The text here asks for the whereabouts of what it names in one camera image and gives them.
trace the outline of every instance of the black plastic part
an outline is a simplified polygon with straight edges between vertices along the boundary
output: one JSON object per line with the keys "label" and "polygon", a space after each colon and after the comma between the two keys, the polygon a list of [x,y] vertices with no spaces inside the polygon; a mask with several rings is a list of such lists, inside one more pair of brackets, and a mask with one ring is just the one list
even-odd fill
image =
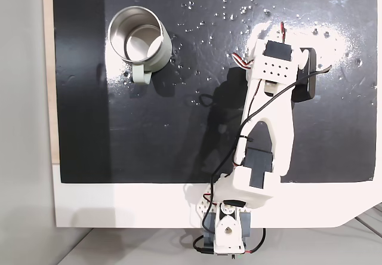
{"label": "black plastic part", "polygon": [[252,169],[249,186],[262,189],[264,186],[264,173],[272,170],[273,155],[270,152],[247,147],[244,166]]}
{"label": "black plastic part", "polygon": [[[303,70],[298,70],[297,79],[306,77],[310,73],[316,71],[317,56],[314,48],[301,48],[301,51],[308,50],[309,58]],[[292,91],[292,101],[299,103],[313,99],[316,94],[316,76],[309,77],[299,84]]]}
{"label": "black plastic part", "polygon": [[246,202],[244,201],[236,201],[234,199],[230,199],[228,201],[223,201],[226,205],[231,205],[233,207],[244,207]]}
{"label": "black plastic part", "polygon": [[281,60],[291,61],[292,46],[275,41],[268,41],[263,55]]}

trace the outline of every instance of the robotic arm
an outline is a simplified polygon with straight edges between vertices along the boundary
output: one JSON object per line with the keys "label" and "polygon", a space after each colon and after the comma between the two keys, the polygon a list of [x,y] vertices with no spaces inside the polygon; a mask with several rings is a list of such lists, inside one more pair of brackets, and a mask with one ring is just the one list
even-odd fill
{"label": "robotic arm", "polygon": [[[283,23],[281,29],[283,43],[256,39],[249,63],[233,55],[238,65],[247,70],[248,91],[234,148],[233,171],[216,181],[210,194],[214,204],[208,203],[211,212],[203,212],[208,253],[234,258],[235,254],[248,252],[245,237],[249,236],[251,213],[246,208],[262,207],[276,196],[281,176],[289,170],[294,139],[291,101],[313,98],[315,75],[330,69],[314,72],[314,49],[285,44]],[[248,136],[258,122],[268,126],[271,152],[248,146]]]}

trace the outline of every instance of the table surface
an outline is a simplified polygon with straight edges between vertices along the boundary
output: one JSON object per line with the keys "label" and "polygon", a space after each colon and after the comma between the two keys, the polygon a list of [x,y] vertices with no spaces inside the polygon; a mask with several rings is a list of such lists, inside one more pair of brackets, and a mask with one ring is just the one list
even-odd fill
{"label": "table surface", "polygon": [[[153,10],[172,37],[172,63],[156,73],[148,87],[131,83],[129,68],[105,43],[112,16],[129,5]],[[44,11],[45,28],[52,28],[51,0],[44,0]],[[191,209],[205,187],[198,183],[208,181],[233,141],[247,90],[244,75],[233,68],[227,55],[234,51],[243,54],[251,29],[264,21],[272,23],[266,37],[280,39],[278,24],[284,21],[287,42],[314,47],[318,68],[333,64],[329,74],[318,77],[316,97],[295,105],[291,168],[282,178],[285,192],[296,199],[312,190],[322,201],[317,210],[326,207],[324,212],[331,207],[325,206],[325,201],[331,194],[337,195],[336,188],[342,187],[345,193],[355,187],[365,188],[363,196],[370,196],[373,186],[366,190],[367,186],[353,182],[378,182],[374,172],[377,0],[54,0],[58,111],[52,86],[48,92],[53,163],[60,164],[53,169],[57,224],[198,227]],[[312,33],[315,28],[318,35]],[[45,36],[51,38],[52,32],[46,30]],[[46,43],[48,85],[52,85],[55,77],[49,73],[54,63],[49,59],[49,49],[54,49],[54,44],[51,39]],[[57,114],[60,160],[54,142]],[[261,131],[253,134],[263,139]],[[181,221],[171,225],[142,218],[137,214],[139,205],[132,210],[132,220],[121,221],[125,214],[117,214],[115,209],[132,206],[117,192],[124,196],[141,192],[143,185],[137,183],[157,183],[145,185],[145,196],[151,200],[153,192],[159,190],[163,191],[162,198],[179,195],[176,200],[185,210],[178,216]],[[343,184],[336,187],[334,183]],[[67,195],[73,190],[77,201]],[[322,190],[326,194],[319,197]],[[95,192],[104,197],[101,204],[87,198]],[[349,196],[337,195],[333,202]],[[255,221],[252,218],[252,225],[332,226],[346,222],[352,218],[350,212],[367,209],[377,200],[372,198],[361,207],[354,205],[353,211],[332,222],[309,219],[312,212],[304,215],[308,221],[302,223],[301,216],[293,222],[293,217],[283,222],[266,221],[274,210],[286,209],[280,199],[265,206]],[[295,208],[294,216],[302,204],[302,200],[287,202]],[[104,222],[91,221],[94,210],[74,218],[81,208],[111,208],[113,213]]]}

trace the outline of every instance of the red wire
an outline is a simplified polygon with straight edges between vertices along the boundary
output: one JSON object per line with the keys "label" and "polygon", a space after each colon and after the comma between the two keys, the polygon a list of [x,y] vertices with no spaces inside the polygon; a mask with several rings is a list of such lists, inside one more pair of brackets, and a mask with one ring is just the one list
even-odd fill
{"label": "red wire", "polygon": [[283,21],[280,23],[280,27],[281,27],[281,34],[282,34],[282,43],[285,43],[285,27],[284,27]]}
{"label": "red wire", "polygon": [[205,199],[206,201],[208,201],[208,202],[211,202],[208,198],[205,197],[206,195],[211,195],[211,194],[210,194],[210,193],[205,193],[205,194],[203,194],[204,199]]}

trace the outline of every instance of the stainless steel mug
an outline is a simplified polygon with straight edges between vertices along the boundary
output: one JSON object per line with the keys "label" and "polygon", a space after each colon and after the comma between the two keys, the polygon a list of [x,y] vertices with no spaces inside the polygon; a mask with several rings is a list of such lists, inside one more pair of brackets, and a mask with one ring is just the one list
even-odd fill
{"label": "stainless steel mug", "polygon": [[149,84],[151,73],[170,60],[172,43],[157,16],[145,7],[120,10],[109,25],[108,39],[121,59],[133,66],[133,82]]}

